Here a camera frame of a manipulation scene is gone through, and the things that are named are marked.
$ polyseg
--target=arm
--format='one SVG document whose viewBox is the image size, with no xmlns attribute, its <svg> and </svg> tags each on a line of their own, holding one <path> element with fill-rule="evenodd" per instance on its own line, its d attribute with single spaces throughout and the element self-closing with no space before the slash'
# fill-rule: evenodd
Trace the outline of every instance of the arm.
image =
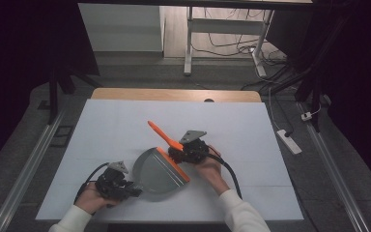
<svg viewBox="0 0 371 232">
<path fill-rule="evenodd" d="M 106 205 L 118 203 L 118 200 L 102 198 L 96 190 L 95 183 L 89 183 L 76 203 L 69 208 L 59 223 L 50 227 L 49 232 L 81 232 L 92 218 L 93 213 Z"/>
<path fill-rule="evenodd" d="M 213 147 L 210 147 L 210 154 L 220 156 Z M 225 223 L 233 232 L 270 231 L 260 214 L 249 203 L 242 201 L 222 179 L 219 162 L 206 158 L 195 165 L 195 168 L 218 194 L 220 205 L 225 212 Z"/>
</svg>

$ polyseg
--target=metal frame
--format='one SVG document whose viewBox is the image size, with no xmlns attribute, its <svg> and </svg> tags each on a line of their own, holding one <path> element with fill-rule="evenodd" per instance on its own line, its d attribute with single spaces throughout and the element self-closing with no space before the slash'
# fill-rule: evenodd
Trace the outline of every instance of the metal frame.
<svg viewBox="0 0 371 232">
<path fill-rule="evenodd" d="M 304 113 L 303 107 L 301 103 L 297 102 L 297 107 L 299 112 Z M 317 132 L 315 128 L 310 124 L 307 123 L 306 127 L 308 128 L 309 134 L 314 142 L 319 155 L 327 169 L 327 173 L 332 180 L 332 183 L 338 193 L 339 197 L 343 201 L 345 205 L 346 212 L 348 213 L 349 219 L 354 226 L 356 232 L 369 232 L 368 225 L 363 217 L 362 212 L 360 211 L 357 202 L 355 201 L 354 196 L 352 195 L 351 191 L 349 190 L 348 186 L 345 183 L 345 180 L 342 177 L 338 167 L 336 166 L 336 162 L 334 161 L 332 154 L 329 151 L 327 144 L 320 132 Z"/>
<path fill-rule="evenodd" d="M 79 3 L 126 4 L 175 7 L 239 8 L 281 11 L 326 11 L 347 8 L 354 0 L 341 3 L 290 3 L 252 0 L 78 0 Z"/>
<path fill-rule="evenodd" d="M 259 57 L 265 36 L 270 26 L 273 11 L 268 12 L 265 20 L 261 21 L 243 21 L 230 19 L 211 19 L 211 18 L 193 18 L 192 7 L 187 7 L 187 38 L 185 48 L 185 72 L 186 76 L 191 75 L 192 63 L 192 33 L 217 33 L 217 34 L 243 34 L 260 36 L 255 50 L 252 52 L 255 68 L 260 77 L 267 76 Z"/>
<path fill-rule="evenodd" d="M 0 209 L 0 231 L 6 231 L 9 224 L 11 223 L 11 220 L 14 217 L 14 213 L 16 212 L 16 209 L 19 206 L 23 195 L 28 189 L 32 178 L 35 175 L 39 164 L 41 163 L 43 155 L 46 152 L 47 147 L 49 146 L 50 140 L 52 139 L 53 134 L 56 132 L 60 122 L 62 121 L 68 106 L 69 97 L 66 97 L 65 103 L 63 104 L 59 114 L 54 119 L 51 125 L 46 125 L 38 143 L 36 144 L 29 159 L 26 161 L 22 171 L 17 177 L 14 186 L 12 187 L 10 193 L 8 194 L 4 204 Z"/>
</svg>

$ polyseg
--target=power strip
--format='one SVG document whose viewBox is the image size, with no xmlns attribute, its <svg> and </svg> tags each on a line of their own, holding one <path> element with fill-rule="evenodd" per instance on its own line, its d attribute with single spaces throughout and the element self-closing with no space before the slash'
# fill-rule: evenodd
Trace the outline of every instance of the power strip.
<svg viewBox="0 0 371 232">
<path fill-rule="evenodd" d="M 288 149 L 291 151 L 292 154 L 297 155 L 302 152 L 300 147 L 297 145 L 297 143 L 292 139 L 292 137 L 288 136 L 285 137 L 285 130 L 279 130 L 276 132 L 276 134 L 279 135 L 279 138 L 281 138 L 282 142 L 285 143 L 285 145 L 288 147 Z"/>
<path fill-rule="evenodd" d="M 305 122 L 312 118 L 312 114 L 310 112 L 307 112 L 307 113 L 301 114 L 300 117 L 303 120 L 303 122 Z"/>
</svg>

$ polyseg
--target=metal bracket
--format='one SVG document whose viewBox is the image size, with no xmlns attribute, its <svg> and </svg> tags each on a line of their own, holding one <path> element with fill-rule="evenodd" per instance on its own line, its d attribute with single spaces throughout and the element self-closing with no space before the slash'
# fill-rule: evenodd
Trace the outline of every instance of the metal bracket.
<svg viewBox="0 0 371 232">
<path fill-rule="evenodd" d="M 110 164 L 108 164 L 108 167 L 116 171 L 120 171 L 120 172 L 124 172 L 128 174 L 128 169 L 126 168 L 125 164 L 122 161 L 111 162 Z"/>
<path fill-rule="evenodd" d="M 180 140 L 181 144 L 189 143 L 194 141 L 195 139 L 206 135 L 206 131 L 199 131 L 199 130 L 188 130 L 183 138 Z"/>
</svg>

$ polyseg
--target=aluminum rail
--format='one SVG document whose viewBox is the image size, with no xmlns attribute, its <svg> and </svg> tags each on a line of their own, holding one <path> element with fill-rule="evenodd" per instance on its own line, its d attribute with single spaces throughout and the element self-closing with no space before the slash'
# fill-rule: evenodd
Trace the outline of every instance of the aluminum rail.
<svg viewBox="0 0 371 232">
<path fill-rule="evenodd" d="M 29 159 L 26 161 L 23 166 L 22 171 L 14 183 L 10 193 L 8 194 L 4 204 L 0 209 L 0 232 L 6 231 L 9 224 L 11 223 L 14 213 L 16 212 L 17 207 L 20 204 L 20 201 L 23 198 L 26 190 L 29 187 L 30 182 L 32 181 L 33 176 L 38 169 L 39 164 L 43 158 L 44 153 L 46 152 L 47 147 L 50 144 L 50 140 L 53 137 L 53 134 L 56 132 L 60 122 L 62 121 L 66 109 L 69 105 L 69 97 L 65 97 L 65 102 L 51 125 L 47 125 L 41 137 L 39 138 L 38 143 L 36 144 L 34 150 L 32 151 Z"/>
<path fill-rule="evenodd" d="M 297 107 L 301 113 L 305 111 L 302 108 L 302 105 L 297 102 Z M 310 123 L 306 123 L 309 134 L 314 142 L 318 153 L 324 162 L 327 173 L 329 174 L 336 192 L 341 198 L 342 202 L 345 205 L 346 212 L 348 213 L 349 219 L 351 220 L 352 225 L 356 232 L 369 232 L 368 225 L 363 217 L 362 212 L 360 211 L 357 202 L 355 201 L 354 196 L 349 190 L 348 186 L 345 183 L 345 180 L 342 177 L 336 162 L 334 161 L 332 154 L 330 153 L 327 144 L 325 143 L 324 138 L 320 132 L 316 132 L 314 127 Z"/>
</svg>

